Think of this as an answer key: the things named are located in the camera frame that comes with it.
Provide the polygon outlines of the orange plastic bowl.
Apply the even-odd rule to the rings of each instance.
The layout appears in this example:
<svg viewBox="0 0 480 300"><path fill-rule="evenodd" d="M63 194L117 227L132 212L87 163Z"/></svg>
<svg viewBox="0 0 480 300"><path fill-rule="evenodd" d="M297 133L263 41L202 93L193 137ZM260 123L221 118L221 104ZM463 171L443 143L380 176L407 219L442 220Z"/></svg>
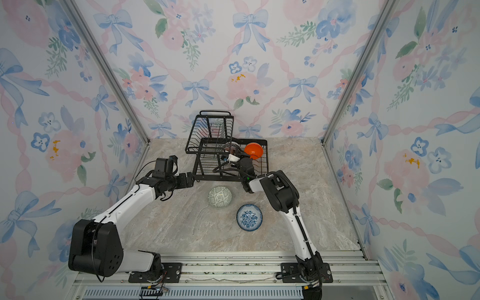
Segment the orange plastic bowl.
<svg viewBox="0 0 480 300"><path fill-rule="evenodd" d="M259 160L264 154L263 147L257 142L251 142L244 148L244 152L252 159Z"/></svg>

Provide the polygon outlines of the green patterned ceramic bowl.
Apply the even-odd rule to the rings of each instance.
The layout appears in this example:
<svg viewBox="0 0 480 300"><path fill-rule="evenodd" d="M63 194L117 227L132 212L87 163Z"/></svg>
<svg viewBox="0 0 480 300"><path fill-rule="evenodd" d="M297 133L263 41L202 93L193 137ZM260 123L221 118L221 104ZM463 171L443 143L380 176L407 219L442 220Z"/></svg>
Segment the green patterned ceramic bowl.
<svg viewBox="0 0 480 300"><path fill-rule="evenodd" d="M233 195L225 186L217 186L209 192L207 200L208 204L214 208L224 208L229 206Z"/></svg>

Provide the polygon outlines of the blue floral ceramic bowl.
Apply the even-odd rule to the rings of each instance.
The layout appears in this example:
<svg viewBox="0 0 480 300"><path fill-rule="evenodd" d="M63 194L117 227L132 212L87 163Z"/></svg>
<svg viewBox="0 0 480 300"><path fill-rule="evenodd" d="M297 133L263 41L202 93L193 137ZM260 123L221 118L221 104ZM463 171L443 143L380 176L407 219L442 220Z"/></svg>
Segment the blue floral ceramic bowl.
<svg viewBox="0 0 480 300"><path fill-rule="evenodd" d="M254 204L242 205L236 213L237 225L244 231L256 231L263 223L263 214Z"/></svg>

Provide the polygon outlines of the red patterned ceramic bowl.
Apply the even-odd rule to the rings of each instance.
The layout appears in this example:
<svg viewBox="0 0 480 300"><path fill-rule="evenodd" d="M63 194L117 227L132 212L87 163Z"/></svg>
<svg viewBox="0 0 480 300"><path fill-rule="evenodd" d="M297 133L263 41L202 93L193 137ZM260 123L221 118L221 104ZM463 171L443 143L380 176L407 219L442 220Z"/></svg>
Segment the red patterned ceramic bowl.
<svg viewBox="0 0 480 300"><path fill-rule="evenodd" d="M230 155L236 156L238 158L241 157L243 150L241 149L240 145L237 142L229 142L224 145L224 150L228 152Z"/></svg>

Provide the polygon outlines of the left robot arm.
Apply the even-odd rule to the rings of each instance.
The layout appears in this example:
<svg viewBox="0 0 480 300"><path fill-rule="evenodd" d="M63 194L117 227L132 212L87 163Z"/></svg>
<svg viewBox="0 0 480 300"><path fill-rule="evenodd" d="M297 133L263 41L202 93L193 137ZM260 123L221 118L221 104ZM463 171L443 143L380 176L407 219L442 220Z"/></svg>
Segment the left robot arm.
<svg viewBox="0 0 480 300"><path fill-rule="evenodd" d="M174 191L191 188L191 172L178 171L178 159L158 158L154 169L137 180L132 190L105 212L92 219L80 219L72 229L68 268L95 275L104 281L116 273L133 273L142 280L157 283L165 276L161 255L133 251L123 246L121 233L147 205L166 201Z"/></svg>

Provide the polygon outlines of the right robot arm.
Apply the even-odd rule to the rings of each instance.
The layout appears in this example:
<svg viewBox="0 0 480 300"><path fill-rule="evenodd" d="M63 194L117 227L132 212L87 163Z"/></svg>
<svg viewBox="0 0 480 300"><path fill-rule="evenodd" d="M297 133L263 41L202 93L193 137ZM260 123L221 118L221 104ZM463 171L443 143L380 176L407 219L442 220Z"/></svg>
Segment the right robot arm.
<svg viewBox="0 0 480 300"><path fill-rule="evenodd" d="M320 293L329 282L330 268L311 241L300 210L300 194L281 170L257 175L251 158L241 158L231 166L239 173L244 190L250 194L263 192L273 210L285 220L292 238L300 278L305 291Z"/></svg>

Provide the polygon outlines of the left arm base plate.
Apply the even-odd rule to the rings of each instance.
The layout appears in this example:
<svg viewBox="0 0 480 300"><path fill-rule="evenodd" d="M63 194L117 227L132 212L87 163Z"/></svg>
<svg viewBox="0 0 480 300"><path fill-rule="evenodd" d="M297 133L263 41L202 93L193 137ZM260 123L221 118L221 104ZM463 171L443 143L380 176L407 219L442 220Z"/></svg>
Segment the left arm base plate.
<svg viewBox="0 0 480 300"><path fill-rule="evenodd" d="M157 284L179 283L183 264L180 262L161 263L153 266L147 272L133 272L129 275L128 283Z"/></svg>

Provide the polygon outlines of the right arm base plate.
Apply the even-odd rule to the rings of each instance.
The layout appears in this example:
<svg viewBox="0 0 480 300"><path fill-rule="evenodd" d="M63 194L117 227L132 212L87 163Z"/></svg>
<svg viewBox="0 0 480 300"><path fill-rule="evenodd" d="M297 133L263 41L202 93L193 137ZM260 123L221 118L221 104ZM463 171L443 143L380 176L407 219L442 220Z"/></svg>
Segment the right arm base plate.
<svg viewBox="0 0 480 300"><path fill-rule="evenodd" d="M333 274L328 263L323 263L318 272L314 267L312 270L298 263L281 263L281 271L276 273L276 280L283 283L303 283L311 284L318 282L321 278L322 283L333 283Z"/></svg>

